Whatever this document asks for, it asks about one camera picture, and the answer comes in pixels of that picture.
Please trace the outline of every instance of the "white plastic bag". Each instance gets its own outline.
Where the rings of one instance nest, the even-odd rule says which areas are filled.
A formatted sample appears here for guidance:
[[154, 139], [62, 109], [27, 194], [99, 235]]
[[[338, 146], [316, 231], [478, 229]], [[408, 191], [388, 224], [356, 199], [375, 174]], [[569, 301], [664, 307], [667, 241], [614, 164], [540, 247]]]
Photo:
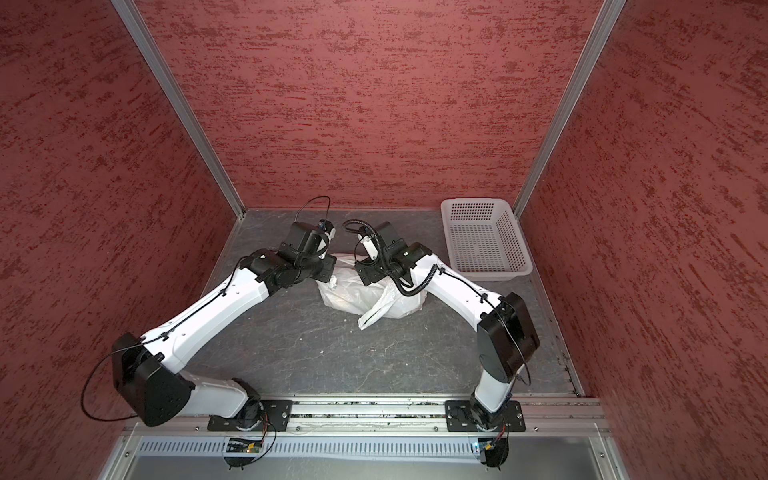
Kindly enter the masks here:
[[357, 326], [364, 330], [381, 317], [399, 319], [422, 309], [427, 292], [403, 296], [392, 279], [386, 277], [368, 286], [355, 271], [355, 256], [348, 253], [334, 253], [336, 266], [328, 283], [317, 282], [323, 303], [336, 310], [354, 313], [361, 317]]

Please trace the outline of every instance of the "textured red wall panel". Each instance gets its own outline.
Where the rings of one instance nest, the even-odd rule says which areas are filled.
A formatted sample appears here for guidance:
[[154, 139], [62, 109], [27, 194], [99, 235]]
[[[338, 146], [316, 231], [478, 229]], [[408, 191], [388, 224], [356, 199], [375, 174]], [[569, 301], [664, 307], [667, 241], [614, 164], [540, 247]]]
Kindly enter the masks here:
[[628, 2], [523, 216], [632, 478], [768, 475], [768, 5]]
[[601, 0], [138, 0], [248, 207], [514, 200]]
[[[89, 478], [80, 388], [202, 290], [233, 214], [109, 2], [0, 5], [0, 474]], [[127, 413], [107, 370], [88, 393]]]

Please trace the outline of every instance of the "red wall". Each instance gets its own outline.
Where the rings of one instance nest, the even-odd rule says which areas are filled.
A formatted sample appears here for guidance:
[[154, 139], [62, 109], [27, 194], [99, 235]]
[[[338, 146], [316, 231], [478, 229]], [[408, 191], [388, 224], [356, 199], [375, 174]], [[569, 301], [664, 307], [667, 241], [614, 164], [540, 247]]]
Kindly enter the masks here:
[[522, 223], [632, 478], [768, 472], [768, 5], [629, 1]]
[[248, 207], [512, 202], [602, 0], [137, 0]]
[[[85, 376], [197, 298], [234, 216], [109, 2], [3, 2], [0, 31], [0, 476], [89, 478], [121, 425]], [[127, 413], [108, 378], [90, 409]]]

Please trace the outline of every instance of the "white plastic basket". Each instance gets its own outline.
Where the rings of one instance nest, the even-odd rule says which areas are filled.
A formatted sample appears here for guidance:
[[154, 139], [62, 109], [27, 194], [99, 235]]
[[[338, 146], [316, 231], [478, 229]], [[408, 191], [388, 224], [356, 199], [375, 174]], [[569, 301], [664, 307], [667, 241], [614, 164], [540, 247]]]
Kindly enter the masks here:
[[471, 280], [509, 280], [533, 271], [509, 204], [498, 198], [451, 198], [440, 205], [451, 268]]

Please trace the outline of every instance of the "black mounting plate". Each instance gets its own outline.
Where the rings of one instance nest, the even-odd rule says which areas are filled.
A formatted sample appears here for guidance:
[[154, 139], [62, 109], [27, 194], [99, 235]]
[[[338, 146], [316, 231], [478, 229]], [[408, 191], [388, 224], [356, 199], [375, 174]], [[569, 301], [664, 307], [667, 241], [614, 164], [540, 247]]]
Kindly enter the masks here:
[[[470, 404], [468, 400], [447, 400], [445, 402], [445, 423], [449, 432], [480, 432], [475, 422], [472, 421], [472, 415], [469, 413]], [[520, 407], [520, 402], [510, 400], [502, 413], [504, 421], [507, 424], [507, 430], [510, 432], [524, 432], [525, 419]], [[501, 426], [492, 430], [499, 432]]]
[[[285, 432], [288, 427], [288, 421], [290, 420], [290, 409], [293, 405], [291, 400], [261, 400], [261, 405], [264, 407], [266, 417], [270, 420], [272, 426], [278, 432]], [[260, 432], [262, 429], [261, 421], [253, 426], [251, 432]], [[212, 415], [208, 420], [208, 432], [239, 432], [244, 434], [243, 430], [238, 429], [235, 426], [235, 422], [231, 419], [225, 419], [216, 415]]]

